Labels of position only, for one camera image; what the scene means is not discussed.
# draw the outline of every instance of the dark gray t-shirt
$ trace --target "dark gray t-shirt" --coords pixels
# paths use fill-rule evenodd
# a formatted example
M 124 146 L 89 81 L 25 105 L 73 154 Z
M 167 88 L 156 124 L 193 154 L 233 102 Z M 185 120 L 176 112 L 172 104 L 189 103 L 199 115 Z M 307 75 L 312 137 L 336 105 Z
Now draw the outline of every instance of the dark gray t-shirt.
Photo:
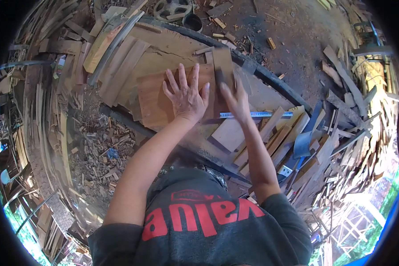
M 110 224 L 88 239 L 93 265 L 308 265 L 309 232 L 283 194 L 260 207 L 207 172 L 179 169 L 149 191 L 144 226 Z

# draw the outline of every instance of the sleeve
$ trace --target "sleeve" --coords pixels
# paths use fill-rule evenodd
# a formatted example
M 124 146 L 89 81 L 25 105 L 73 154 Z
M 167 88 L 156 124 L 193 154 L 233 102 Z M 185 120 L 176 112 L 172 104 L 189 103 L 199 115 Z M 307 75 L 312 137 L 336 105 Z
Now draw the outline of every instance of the sleeve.
M 261 204 L 261 207 L 281 226 L 297 254 L 299 263 L 308 265 L 313 251 L 309 230 L 287 197 L 284 194 L 271 195 Z
M 89 238 L 93 265 L 129 265 L 133 262 L 143 226 L 127 223 L 99 227 Z

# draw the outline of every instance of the finger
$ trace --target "finger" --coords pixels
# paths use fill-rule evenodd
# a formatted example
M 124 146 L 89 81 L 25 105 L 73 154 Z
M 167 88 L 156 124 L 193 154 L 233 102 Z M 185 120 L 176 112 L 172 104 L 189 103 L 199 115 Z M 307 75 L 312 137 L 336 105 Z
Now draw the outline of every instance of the finger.
M 191 81 L 191 88 L 198 91 L 198 79 L 199 79 L 199 71 L 200 64 L 196 63 L 195 66 L 192 68 L 192 81 Z
M 222 83 L 220 83 L 219 88 L 220 88 L 223 98 L 225 99 L 228 106 L 235 106 L 237 103 L 237 100 L 234 98 L 228 85 L 226 85 L 226 83 L 222 82 Z
M 167 88 L 167 83 L 165 81 L 162 82 L 162 90 L 164 91 L 164 94 L 170 99 L 170 101 L 173 101 L 173 96 L 174 94 L 171 93 L 168 88 Z
M 205 108 L 207 109 L 208 107 L 208 97 L 210 96 L 210 83 L 207 82 L 203 87 L 202 87 L 202 91 L 201 91 L 201 98 L 202 98 L 202 102 L 205 106 Z
M 235 75 L 235 83 L 237 85 L 237 99 L 240 99 L 240 97 L 248 97 L 244 89 L 243 81 L 239 75 Z
M 176 83 L 176 80 L 174 79 L 173 73 L 171 72 L 170 69 L 167 69 L 165 71 L 165 73 L 167 74 L 168 80 L 170 82 L 170 86 L 173 89 L 174 92 L 178 92 L 179 91 L 179 86 Z
M 182 63 L 179 63 L 179 81 L 180 81 L 181 88 L 188 87 L 188 82 L 186 80 L 185 67 L 183 66 Z

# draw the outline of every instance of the hand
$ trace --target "hand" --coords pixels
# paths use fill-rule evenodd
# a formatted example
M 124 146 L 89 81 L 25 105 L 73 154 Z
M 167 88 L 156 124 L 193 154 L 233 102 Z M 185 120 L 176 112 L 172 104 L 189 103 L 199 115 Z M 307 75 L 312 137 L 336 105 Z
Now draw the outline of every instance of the hand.
M 219 84 L 220 91 L 226 100 L 229 110 L 238 120 L 241 126 L 246 125 L 251 120 L 250 105 L 248 104 L 248 95 L 245 92 L 243 82 L 238 75 L 235 75 L 235 82 L 237 84 L 237 92 L 232 94 L 228 85 L 224 82 Z
M 193 71 L 192 80 L 190 86 L 186 81 L 185 67 L 183 64 L 179 64 L 179 81 L 180 86 L 177 85 L 174 79 L 173 73 L 170 69 L 166 70 L 168 80 L 170 81 L 171 88 L 174 94 L 171 93 L 165 81 L 162 83 L 162 89 L 165 95 L 170 99 L 173 104 L 173 111 L 175 117 L 183 117 L 189 121 L 196 123 L 198 122 L 205 113 L 208 107 L 208 96 L 210 94 L 210 83 L 206 83 L 200 93 L 198 92 L 198 77 L 200 65 L 195 64 Z

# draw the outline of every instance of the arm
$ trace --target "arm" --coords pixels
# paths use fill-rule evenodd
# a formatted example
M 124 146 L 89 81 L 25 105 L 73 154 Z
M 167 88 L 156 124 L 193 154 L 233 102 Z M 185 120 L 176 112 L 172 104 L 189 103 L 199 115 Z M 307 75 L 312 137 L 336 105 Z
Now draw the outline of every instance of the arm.
M 245 136 L 248 150 L 250 178 L 258 203 L 261 204 L 273 194 L 281 193 L 275 166 L 266 150 L 253 119 L 250 116 L 248 96 L 242 81 L 236 77 L 237 93 L 233 95 L 225 83 L 220 84 L 220 90 L 228 104 L 229 110 L 238 120 Z
M 171 71 L 167 69 L 166 74 L 174 94 L 168 90 L 165 82 L 163 82 L 162 88 L 173 104 L 175 119 L 145 143 L 127 163 L 109 205 L 104 225 L 131 223 L 143 226 L 146 194 L 149 187 L 170 152 L 202 118 L 207 109 L 210 84 L 204 85 L 202 96 L 200 96 L 198 92 L 199 70 L 200 67 L 196 64 L 189 87 L 182 64 L 179 64 L 180 86 L 177 85 Z

